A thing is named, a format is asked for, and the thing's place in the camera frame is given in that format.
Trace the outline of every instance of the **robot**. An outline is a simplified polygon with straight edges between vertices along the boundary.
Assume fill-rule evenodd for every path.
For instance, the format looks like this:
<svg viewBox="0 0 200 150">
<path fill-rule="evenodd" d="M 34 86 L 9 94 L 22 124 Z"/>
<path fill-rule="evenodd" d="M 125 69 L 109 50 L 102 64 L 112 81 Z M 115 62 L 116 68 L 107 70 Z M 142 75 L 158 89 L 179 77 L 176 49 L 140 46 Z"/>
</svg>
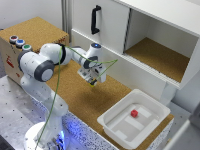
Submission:
<svg viewBox="0 0 200 150">
<path fill-rule="evenodd" d="M 39 54 L 22 51 L 18 56 L 19 68 L 24 73 L 20 81 L 21 87 L 47 108 L 46 119 L 51 111 L 55 92 L 45 82 L 51 79 L 54 66 L 58 65 L 59 61 L 60 65 L 66 65 L 71 59 L 81 65 L 78 74 L 92 86 L 97 81 L 102 83 L 106 80 L 105 66 L 98 63 L 102 61 L 101 46 L 96 43 L 91 44 L 87 52 L 81 47 L 71 49 L 62 44 L 49 43 L 41 47 Z M 44 131 L 44 123 L 36 124 L 27 131 L 24 138 L 25 150 L 65 150 L 67 134 L 63 132 L 62 116 L 67 112 L 68 105 L 59 95 L 56 95 L 51 116 Z"/>
</svg>

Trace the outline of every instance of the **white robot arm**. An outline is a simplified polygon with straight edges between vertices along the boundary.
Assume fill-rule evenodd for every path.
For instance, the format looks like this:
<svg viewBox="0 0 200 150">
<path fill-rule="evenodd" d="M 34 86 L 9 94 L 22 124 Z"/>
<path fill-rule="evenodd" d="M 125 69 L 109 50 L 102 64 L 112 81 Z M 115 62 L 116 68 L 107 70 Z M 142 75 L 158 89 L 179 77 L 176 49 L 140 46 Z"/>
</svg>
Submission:
<svg viewBox="0 0 200 150">
<path fill-rule="evenodd" d="M 87 52 L 80 47 L 74 47 L 72 50 L 62 44 L 45 44 L 42 46 L 39 54 L 32 51 L 22 51 L 18 56 L 19 68 L 24 73 L 21 79 L 22 88 L 31 97 L 41 102 L 49 112 L 55 92 L 45 82 L 51 79 L 54 66 L 58 65 L 59 61 L 61 65 L 66 65 L 71 59 L 82 66 L 78 73 L 91 85 L 96 84 L 97 80 L 99 82 L 106 80 L 105 66 L 102 63 L 97 63 L 102 61 L 102 52 L 101 46 L 96 43 L 91 44 Z M 58 137 L 60 137 L 63 131 L 62 116 L 67 112 L 68 105 L 57 95 L 51 117 L 39 142 L 38 147 L 41 150 L 53 150 L 55 149 L 53 147 L 65 150 L 64 139 L 58 139 Z M 30 148 L 31 145 L 33 147 L 36 146 L 42 130 L 43 128 L 39 130 L 37 136 L 33 139 L 35 145 L 32 145 L 33 142 L 25 142 L 25 149 Z"/>
</svg>

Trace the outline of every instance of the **white tray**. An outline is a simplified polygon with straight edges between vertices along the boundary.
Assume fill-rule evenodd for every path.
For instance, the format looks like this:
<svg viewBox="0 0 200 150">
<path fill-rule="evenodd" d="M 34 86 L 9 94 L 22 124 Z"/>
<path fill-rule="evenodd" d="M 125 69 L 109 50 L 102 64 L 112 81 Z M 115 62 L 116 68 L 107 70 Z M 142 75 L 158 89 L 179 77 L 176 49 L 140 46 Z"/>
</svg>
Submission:
<svg viewBox="0 0 200 150">
<path fill-rule="evenodd" d="M 136 118 L 130 115 L 134 109 L 138 111 Z M 122 147 L 136 149 L 169 113 L 169 108 L 135 89 L 97 120 Z"/>
</svg>

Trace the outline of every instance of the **cardboard box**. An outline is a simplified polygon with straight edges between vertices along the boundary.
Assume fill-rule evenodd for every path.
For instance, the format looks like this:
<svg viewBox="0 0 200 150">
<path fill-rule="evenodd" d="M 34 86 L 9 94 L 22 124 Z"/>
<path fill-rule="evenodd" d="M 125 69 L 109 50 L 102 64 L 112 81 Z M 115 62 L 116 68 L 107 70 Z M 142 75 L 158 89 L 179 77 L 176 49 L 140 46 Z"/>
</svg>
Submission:
<svg viewBox="0 0 200 150">
<path fill-rule="evenodd" d="M 20 24 L 0 31 L 0 52 L 6 74 L 20 84 L 23 73 L 19 70 L 17 57 L 21 49 L 10 44 L 9 38 L 16 35 L 32 46 L 33 51 L 38 53 L 42 45 L 46 43 L 62 43 L 69 45 L 69 35 L 53 26 L 47 21 L 36 17 Z"/>
</svg>

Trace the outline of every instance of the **cabinet handle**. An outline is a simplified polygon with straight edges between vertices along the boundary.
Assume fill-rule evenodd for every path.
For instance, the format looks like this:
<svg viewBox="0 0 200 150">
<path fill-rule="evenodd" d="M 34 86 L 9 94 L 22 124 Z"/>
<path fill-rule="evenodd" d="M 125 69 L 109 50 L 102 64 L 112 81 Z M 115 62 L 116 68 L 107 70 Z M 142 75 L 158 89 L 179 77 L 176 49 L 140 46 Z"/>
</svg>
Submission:
<svg viewBox="0 0 200 150">
<path fill-rule="evenodd" d="M 101 10 L 101 7 L 96 5 L 96 8 L 92 10 L 92 24 L 91 24 L 91 31 L 92 34 L 98 33 L 100 30 L 96 28 L 96 12 Z"/>
</svg>

